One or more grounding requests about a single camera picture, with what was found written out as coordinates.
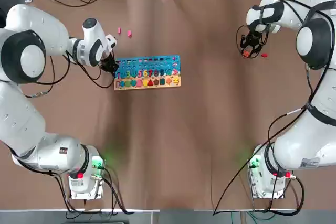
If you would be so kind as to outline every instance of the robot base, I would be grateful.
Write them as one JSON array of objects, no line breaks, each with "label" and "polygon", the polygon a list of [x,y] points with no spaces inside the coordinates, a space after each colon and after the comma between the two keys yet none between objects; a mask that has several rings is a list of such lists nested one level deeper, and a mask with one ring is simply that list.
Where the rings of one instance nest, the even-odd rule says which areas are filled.
[{"label": "robot base", "polygon": [[83,174],[82,179],[70,179],[69,183],[71,185],[74,185],[74,182],[77,183],[76,186],[82,186],[83,184],[90,184],[92,185],[91,191],[87,191],[85,193],[79,193],[79,191],[76,190],[70,190],[71,192],[71,198],[72,199],[101,199],[103,196],[103,185],[104,182],[102,180],[104,176],[104,170],[105,167],[105,160],[101,158],[99,155],[97,149],[91,145],[86,146],[89,155],[90,155],[90,161],[88,164],[87,170]]},{"label": "robot base", "polygon": [[[276,176],[269,172],[265,165],[265,147],[263,147],[248,163],[248,180],[253,198],[272,198]],[[278,178],[274,190],[274,199],[284,198],[285,177]]]}]

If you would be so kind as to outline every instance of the robot label sticker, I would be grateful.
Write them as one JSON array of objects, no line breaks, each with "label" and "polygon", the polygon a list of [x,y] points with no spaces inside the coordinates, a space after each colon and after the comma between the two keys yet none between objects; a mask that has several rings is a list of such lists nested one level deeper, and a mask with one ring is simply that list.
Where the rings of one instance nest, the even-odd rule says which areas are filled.
[{"label": "robot label sticker", "polygon": [[71,180],[71,185],[72,186],[83,186],[84,180],[83,179]]},{"label": "robot label sticker", "polygon": [[320,158],[303,158],[299,169],[317,168],[320,164]]},{"label": "robot label sticker", "polygon": [[114,90],[172,88],[181,86],[178,55],[116,59]]}]

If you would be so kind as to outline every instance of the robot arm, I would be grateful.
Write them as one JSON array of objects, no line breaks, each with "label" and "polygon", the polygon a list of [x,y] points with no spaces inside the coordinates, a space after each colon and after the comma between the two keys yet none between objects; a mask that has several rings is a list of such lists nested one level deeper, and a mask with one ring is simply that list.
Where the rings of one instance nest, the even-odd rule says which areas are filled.
[{"label": "robot arm", "polygon": [[111,63],[103,56],[110,54],[116,40],[105,36],[93,18],[85,20],[83,30],[84,40],[69,38],[59,20],[31,6],[16,5],[8,12],[7,25],[0,29],[0,140],[10,148],[15,164],[68,172],[72,197],[94,199],[102,197],[103,186],[97,179],[103,173],[97,149],[71,136],[45,132],[44,118],[18,87],[41,77],[46,56],[69,51],[82,65]]},{"label": "robot arm", "polygon": [[[296,40],[299,56],[311,69],[320,69],[329,61],[333,31],[329,21],[315,11],[323,11],[335,23],[336,19],[332,16],[335,0],[297,1],[314,6],[314,12],[292,1],[275,0],[274,3],[253,6],[247,14],[247,26],[250,31],[257,33],[277,32],[276,26],[299,30]],[[334,68],[335,64],[336,56],[333,52],[330,67]],[[335,79],[336,71],[326,70],[315,96],[306,106],[307,110],[285,134],[277,138],[274,152],[265,146],[250,162],[251,187],[255,198],[272,197],[276,176],[274,198],[282,195],[285,171],[336,164]]]}]

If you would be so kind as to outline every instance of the small red object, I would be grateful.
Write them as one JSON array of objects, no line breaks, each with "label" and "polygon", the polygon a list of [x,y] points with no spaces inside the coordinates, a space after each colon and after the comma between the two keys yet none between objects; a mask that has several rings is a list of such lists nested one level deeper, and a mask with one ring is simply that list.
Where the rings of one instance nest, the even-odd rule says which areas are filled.
[{"label": "small red object", "polygon": [[244,50],[244,52],[243,52],[243,56],[246,57],[246,58],[248,58],[249,55],[250,55],[250,53],[249,53],[248,51]]}]

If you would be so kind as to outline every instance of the shape puzzle piece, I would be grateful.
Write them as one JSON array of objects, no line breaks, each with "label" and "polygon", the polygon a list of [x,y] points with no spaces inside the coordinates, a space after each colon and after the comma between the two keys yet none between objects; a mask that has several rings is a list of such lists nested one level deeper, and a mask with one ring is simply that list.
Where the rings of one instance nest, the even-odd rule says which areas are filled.
[{"label": "shape puzzle piece", "polygon": [[173,83],[174,83],[174,84],[179,84],[179,82],[180,82],[180,78],[179,78],[178,76],[175,76],[175,77],[173,78]]},{"label": "shape puzzle piece", "polygon": [[137,80],[137,85],[136,85],[137,87],[141,87],[142,86],[142,80],[141,79],[138,79]]}]

